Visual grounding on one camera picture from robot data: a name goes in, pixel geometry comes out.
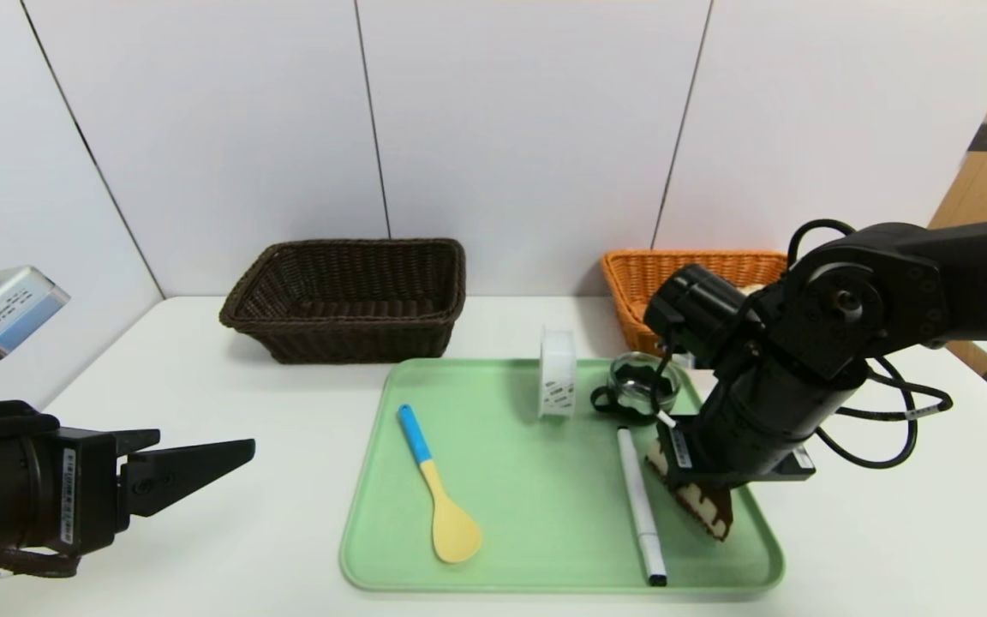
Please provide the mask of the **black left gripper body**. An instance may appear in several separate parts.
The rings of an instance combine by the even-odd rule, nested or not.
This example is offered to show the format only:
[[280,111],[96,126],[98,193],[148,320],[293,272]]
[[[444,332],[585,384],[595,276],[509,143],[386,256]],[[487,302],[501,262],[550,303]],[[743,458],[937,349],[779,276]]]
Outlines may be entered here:
[[110,431],[60,427],[0,439],[0,569],[77,569],[125,517]]

